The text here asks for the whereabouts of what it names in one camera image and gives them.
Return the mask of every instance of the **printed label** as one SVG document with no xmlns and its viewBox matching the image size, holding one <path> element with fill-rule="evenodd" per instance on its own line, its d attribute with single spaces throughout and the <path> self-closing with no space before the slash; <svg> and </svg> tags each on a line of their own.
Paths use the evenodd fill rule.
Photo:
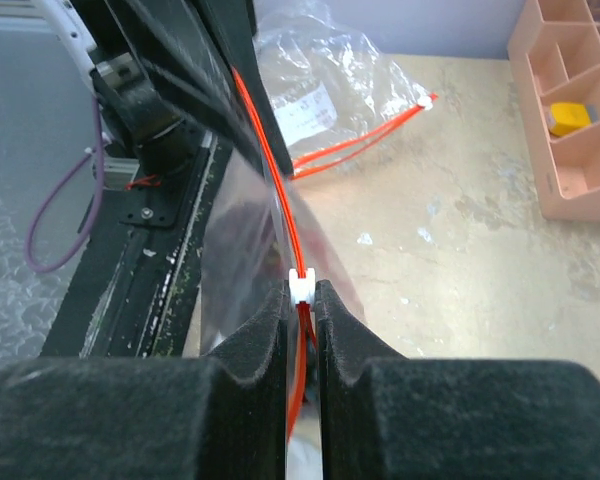
<svg viewBox="0 0 600 480">
<path fill-rule="evenodd" d="M 287 147 L 329 130 L 338 114 L 324 84 L 304 97 L 274 111 Z"/>
</svg>

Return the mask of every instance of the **yellow eraser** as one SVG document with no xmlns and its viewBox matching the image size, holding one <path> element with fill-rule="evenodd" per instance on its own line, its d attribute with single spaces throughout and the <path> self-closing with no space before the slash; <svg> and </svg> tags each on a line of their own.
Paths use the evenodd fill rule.
<svg viewBox="0 0 600 480">
<path fill-rule="evenodd" d="M 549 131 L 563 137 L 593 123 L 591 108 L 581 103 L 552 103 L 547 114 Z"/>
</svg>

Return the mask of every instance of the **beige countertop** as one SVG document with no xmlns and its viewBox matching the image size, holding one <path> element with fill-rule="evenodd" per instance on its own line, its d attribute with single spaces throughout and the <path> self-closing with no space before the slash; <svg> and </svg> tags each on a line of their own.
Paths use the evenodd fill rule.
<svg viewBox="0 0 600 480">
<path fill-rule="evenodd" d="M 508 62 L 396 59 L 434 109 L 296 184 L 367 324 L 408 357 L 569 359 L 600 378 L 600 225 L 540 215 Z"/>
</svg>

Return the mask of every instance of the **pink plastic organizer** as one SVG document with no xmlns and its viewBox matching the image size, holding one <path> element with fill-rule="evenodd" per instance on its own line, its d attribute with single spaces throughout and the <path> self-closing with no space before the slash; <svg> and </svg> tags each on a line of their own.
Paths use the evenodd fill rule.
<svg viewBox="0 0 600 480">
<path fill-rule="evenodd" d="M 509 59 L 542 214 L 600 222 L 600 0 L 527 0 Z M 545 112 L 554 102 L 592 105 L 598 119 L 553 137 Z"/>
</svg>

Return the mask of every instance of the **clear plastic bag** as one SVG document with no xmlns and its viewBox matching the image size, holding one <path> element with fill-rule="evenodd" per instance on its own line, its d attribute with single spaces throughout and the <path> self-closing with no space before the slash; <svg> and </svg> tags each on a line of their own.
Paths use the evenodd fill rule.
<svg viewBox="0 0 600 480">
<path fill-rule="evenodd" d="M 328 279 L 347 308 L 362 304 L 335 250 L 306 203 L 287 185 L 304 258 Z M 234 150 L 213 204 L 202 253 L 200 354 L 235 332 L 294 267 L 274 187 Z"/>
<path fill-rule="evenodd" d="M 317 0 L 270 13 L 258 31 L 260 74 L 293 159 L 359 139 L 429 95 Z"/>
</svg>

